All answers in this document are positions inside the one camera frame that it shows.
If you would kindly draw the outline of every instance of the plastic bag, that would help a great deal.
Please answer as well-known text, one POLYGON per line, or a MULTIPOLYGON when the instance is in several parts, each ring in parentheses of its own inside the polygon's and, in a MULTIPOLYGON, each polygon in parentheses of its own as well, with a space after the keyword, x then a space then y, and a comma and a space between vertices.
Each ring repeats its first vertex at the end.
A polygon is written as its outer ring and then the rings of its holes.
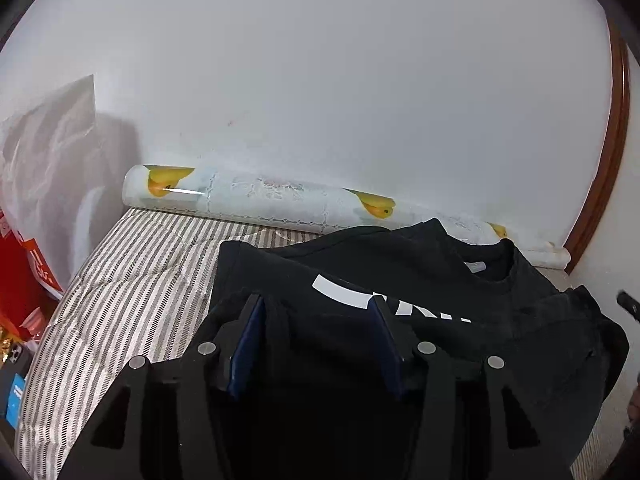
POLYGON ((0 124, 2 210, 57 298, 123 212, 95 125, 93 76, 0 124))

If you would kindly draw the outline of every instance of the quilted mattress cover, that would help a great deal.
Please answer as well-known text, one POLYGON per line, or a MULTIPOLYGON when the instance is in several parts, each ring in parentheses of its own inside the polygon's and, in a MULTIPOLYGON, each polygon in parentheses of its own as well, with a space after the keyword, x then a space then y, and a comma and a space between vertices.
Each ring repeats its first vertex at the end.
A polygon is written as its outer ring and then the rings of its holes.
MULTIPOLYGON (((184 352, 207 313, 223 241, 266 248, 316 236, 129 209, 73 279, 40 343, 16 432, 15 452, 27 472, 35 480, 57 477, 94 407, 131 357, 144 354, 158 362, 184 352)), ((564 272, 543 273, 567 288, 564 272)), ((620 444, 626 399, 615 393, 572 467, 577 480, 597 478, 620 444)))

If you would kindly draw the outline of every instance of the round metal pin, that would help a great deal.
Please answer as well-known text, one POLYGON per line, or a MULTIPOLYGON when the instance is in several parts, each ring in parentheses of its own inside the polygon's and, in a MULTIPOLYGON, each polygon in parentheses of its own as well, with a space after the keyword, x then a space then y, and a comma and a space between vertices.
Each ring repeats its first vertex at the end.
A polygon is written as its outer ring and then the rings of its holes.
POLYGON ((504 359, 497 355, 492 355, 486 360, 486 362, 491 368, 495 368, 496 370, 504 367, 504 359))
POLYGON ((418 352, 421 354, 433 354, 436 351, 436 345, 430 341, 422 341, 418 343, 418 352))
POLYGON ((146 363, 146 359, 142 355, 134 355, 131 359, 129 359, 129 366, 134 370, 138 368, 142 368, 146 363))
POLYGON ((211 341, 205 341, 198 345, 198 354, 209 355, 216 351, 216 344, 211 341))

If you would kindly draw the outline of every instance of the brown wooden frame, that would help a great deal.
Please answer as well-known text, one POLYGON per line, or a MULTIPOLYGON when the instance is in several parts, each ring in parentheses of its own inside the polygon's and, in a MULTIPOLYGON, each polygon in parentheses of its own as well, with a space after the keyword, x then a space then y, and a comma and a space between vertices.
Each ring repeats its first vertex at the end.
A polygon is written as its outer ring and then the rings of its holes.
POLYGON ((600 162, 587 199, 564 247, 571 254, 566 272, 574 270, 604 214, 616 183, 622 153, 625 149, 626 127, 629 120, 629 56, 625 40, 616 26, 608 21, 611 44, 611 106, 609 122, 602 145, 600 162))

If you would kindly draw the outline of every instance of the bed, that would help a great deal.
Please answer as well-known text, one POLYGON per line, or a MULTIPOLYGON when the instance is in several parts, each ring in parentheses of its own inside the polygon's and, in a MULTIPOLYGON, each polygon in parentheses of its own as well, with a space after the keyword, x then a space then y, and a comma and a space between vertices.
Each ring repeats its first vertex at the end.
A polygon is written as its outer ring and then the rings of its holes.
MULTIPOLYGON (((220 244, 260 248, 317 235, 129 209, 70 284, 27 380, 15 452, 35 480, 53 480, 92 410, 129 358, 178 357, 207 313, 220 244)), ((560 270, 540 269, 560 290, 560 270)), ((622 439, 626 399, 614 389, 572 468, 590 480, 622 439)))

